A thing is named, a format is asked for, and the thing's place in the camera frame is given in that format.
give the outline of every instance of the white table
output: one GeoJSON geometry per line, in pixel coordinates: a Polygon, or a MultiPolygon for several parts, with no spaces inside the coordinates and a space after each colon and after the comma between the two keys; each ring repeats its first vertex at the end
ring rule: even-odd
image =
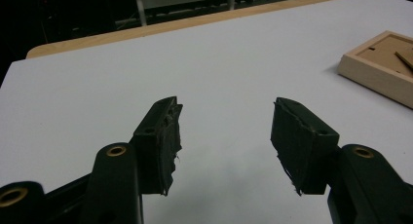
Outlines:
{"type": "Polygon", "coordinates": [[[413,3],[335,0],[14,62],[0,90],[0,186],[49,192],[129,141],[177,95],[183,150],[146,223],[331,223],[327,196],[298,197],[270,141],[273,101],[302,102],[413,181],[413,112],[337,74],[342,54],[390,30],[413,36],[413,3]]]}

